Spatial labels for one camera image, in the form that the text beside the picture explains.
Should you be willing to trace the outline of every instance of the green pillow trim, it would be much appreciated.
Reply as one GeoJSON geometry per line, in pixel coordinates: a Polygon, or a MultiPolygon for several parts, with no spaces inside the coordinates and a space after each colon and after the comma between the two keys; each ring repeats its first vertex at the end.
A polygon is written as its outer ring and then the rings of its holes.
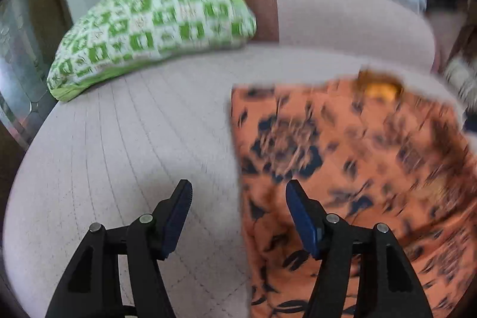
{"type": "Polygon", "coordinates": [[[56,99],[69,101],[167,58],[238,47],[255,31],[244,0],[101,0],[63,37],[47,85],[56,99]]]}

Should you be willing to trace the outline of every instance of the pillowcase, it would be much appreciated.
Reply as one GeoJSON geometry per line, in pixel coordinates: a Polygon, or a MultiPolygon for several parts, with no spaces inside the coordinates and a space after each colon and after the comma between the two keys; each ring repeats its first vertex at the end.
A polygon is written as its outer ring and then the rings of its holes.
{"type": "Polygon", "coordinates": [[[47,85],[69,101],[91,85],[174,55],[237,47],[256,30],[244,0],[102,0],[65,34],[47,85]]]}

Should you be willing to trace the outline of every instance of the folded cloth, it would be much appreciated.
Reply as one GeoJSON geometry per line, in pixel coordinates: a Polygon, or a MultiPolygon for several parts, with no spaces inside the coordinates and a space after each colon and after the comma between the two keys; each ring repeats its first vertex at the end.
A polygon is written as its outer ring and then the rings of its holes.
{"type": "MultiPolygon", "coordinates": [[[[350,224],[388,224],[434,316],[448,315],[477,266],[477,159],[450,106],[408,92],[392,102],[365,98],[352,80],[336,80],[320,87],[235,87],[231,116],[252,318],[301,317],[320,268],[304,251],[287,208],[292,178],[350,224]]],[[[343,316],[354,313],[358,274],[357,257],[343,316]]]]}

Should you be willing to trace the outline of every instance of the pillow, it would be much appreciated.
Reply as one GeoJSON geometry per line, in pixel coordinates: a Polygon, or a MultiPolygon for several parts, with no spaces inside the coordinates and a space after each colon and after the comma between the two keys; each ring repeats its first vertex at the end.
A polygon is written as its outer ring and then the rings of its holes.
{"type": "Polygon", "coordinates": [[[244,0],[102,0],[61,40],[47,85],[69,101],[108,78],[173,55],[237,47],[255,17],[244,0]]]}

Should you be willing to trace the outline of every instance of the metal screw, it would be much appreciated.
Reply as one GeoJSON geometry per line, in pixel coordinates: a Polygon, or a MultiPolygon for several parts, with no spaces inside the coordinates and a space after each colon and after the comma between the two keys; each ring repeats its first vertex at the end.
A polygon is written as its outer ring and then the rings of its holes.
{"type": "Polygon", "coordinates": [[[387,231],[389,231],[389,227],[383,223],[379,223],[378,225],[376,225],[376,229],[382,233],[386,233],[387,231]]]}
{"type": "Polygon", "coordinates": [[[149,213],[146,213],[145,215],[142,215],[141,217],[139,217],[139,222],[141,224],[149,224],[152,220],[153,220],[153,217],[149,213]]]}
{"type": "Polygon", "coordinates": [[[326,221],[332,224],[336,224],[340,220],[338,215],[335,215],[334,213],[330,213],[329,215],[326,215],[326,221]]]}
{"type": "Polygon", "coordinates": [[[92,223],[90,225],[89,231],[91,233],[96,233],[98,230],[100,230],[102,225],[100,223],[92,223]]]}

